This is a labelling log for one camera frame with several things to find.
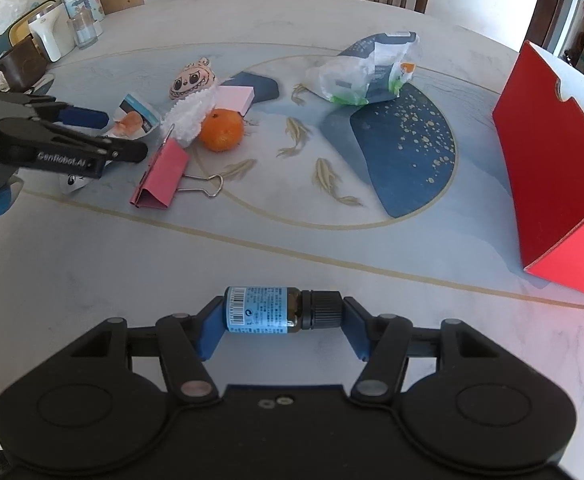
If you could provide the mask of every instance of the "small card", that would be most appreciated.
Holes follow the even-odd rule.
[[[114,110],[112,118],[115,124],[108,130],[106,137],[121,137],[130,140],[145,137],[153,132],[161,122],[160,115],[135,94],[127,94],[123,98],[121,104]],[[81,189],[93,180],[93,178],[84,176],[59,175],[61,192],[64,194]]]
[[[254,101],[254,88],[251,86],[219,86],[214,108],[233,110],[245,116],[252,101]]]

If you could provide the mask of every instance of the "white container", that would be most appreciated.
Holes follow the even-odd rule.
[[[77,10],[81,7],[86,7],[92,13],[94,18],[94,28],[98,36],[103,33],[103,28],[101,23],[99,23],[103,18],[105,18],[105,13],[103,12],[103,6],[101,5],[101,0],[65,0],[67,13],[70,18],[73,18]]]
[[[36,45],[50,61],[58,61],[74,48],[70,18],[63,2],[44,9],[28,23]]]

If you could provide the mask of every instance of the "red folder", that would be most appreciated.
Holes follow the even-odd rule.
[[[569,79],[584,102],[584,81],[574,72]],[[493,118],[524,269],[584,292],[584,111],[573,97],[561,99],[560,85],[552,67],[525,43]]]

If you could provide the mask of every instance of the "white fluffy plush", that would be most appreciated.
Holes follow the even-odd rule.
[[[216,86],[194,92],[176,102],[161,122],[163,131],[169,131],[174,124],[171,136],[183,148],[187,148],[201,133],[201,123],[216,104]]]

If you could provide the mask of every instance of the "small brown glass bottle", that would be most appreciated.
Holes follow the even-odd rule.
[[[290,333],[341,326],[339,292],[286,286],[229,286],[225,325],[229,332]]]

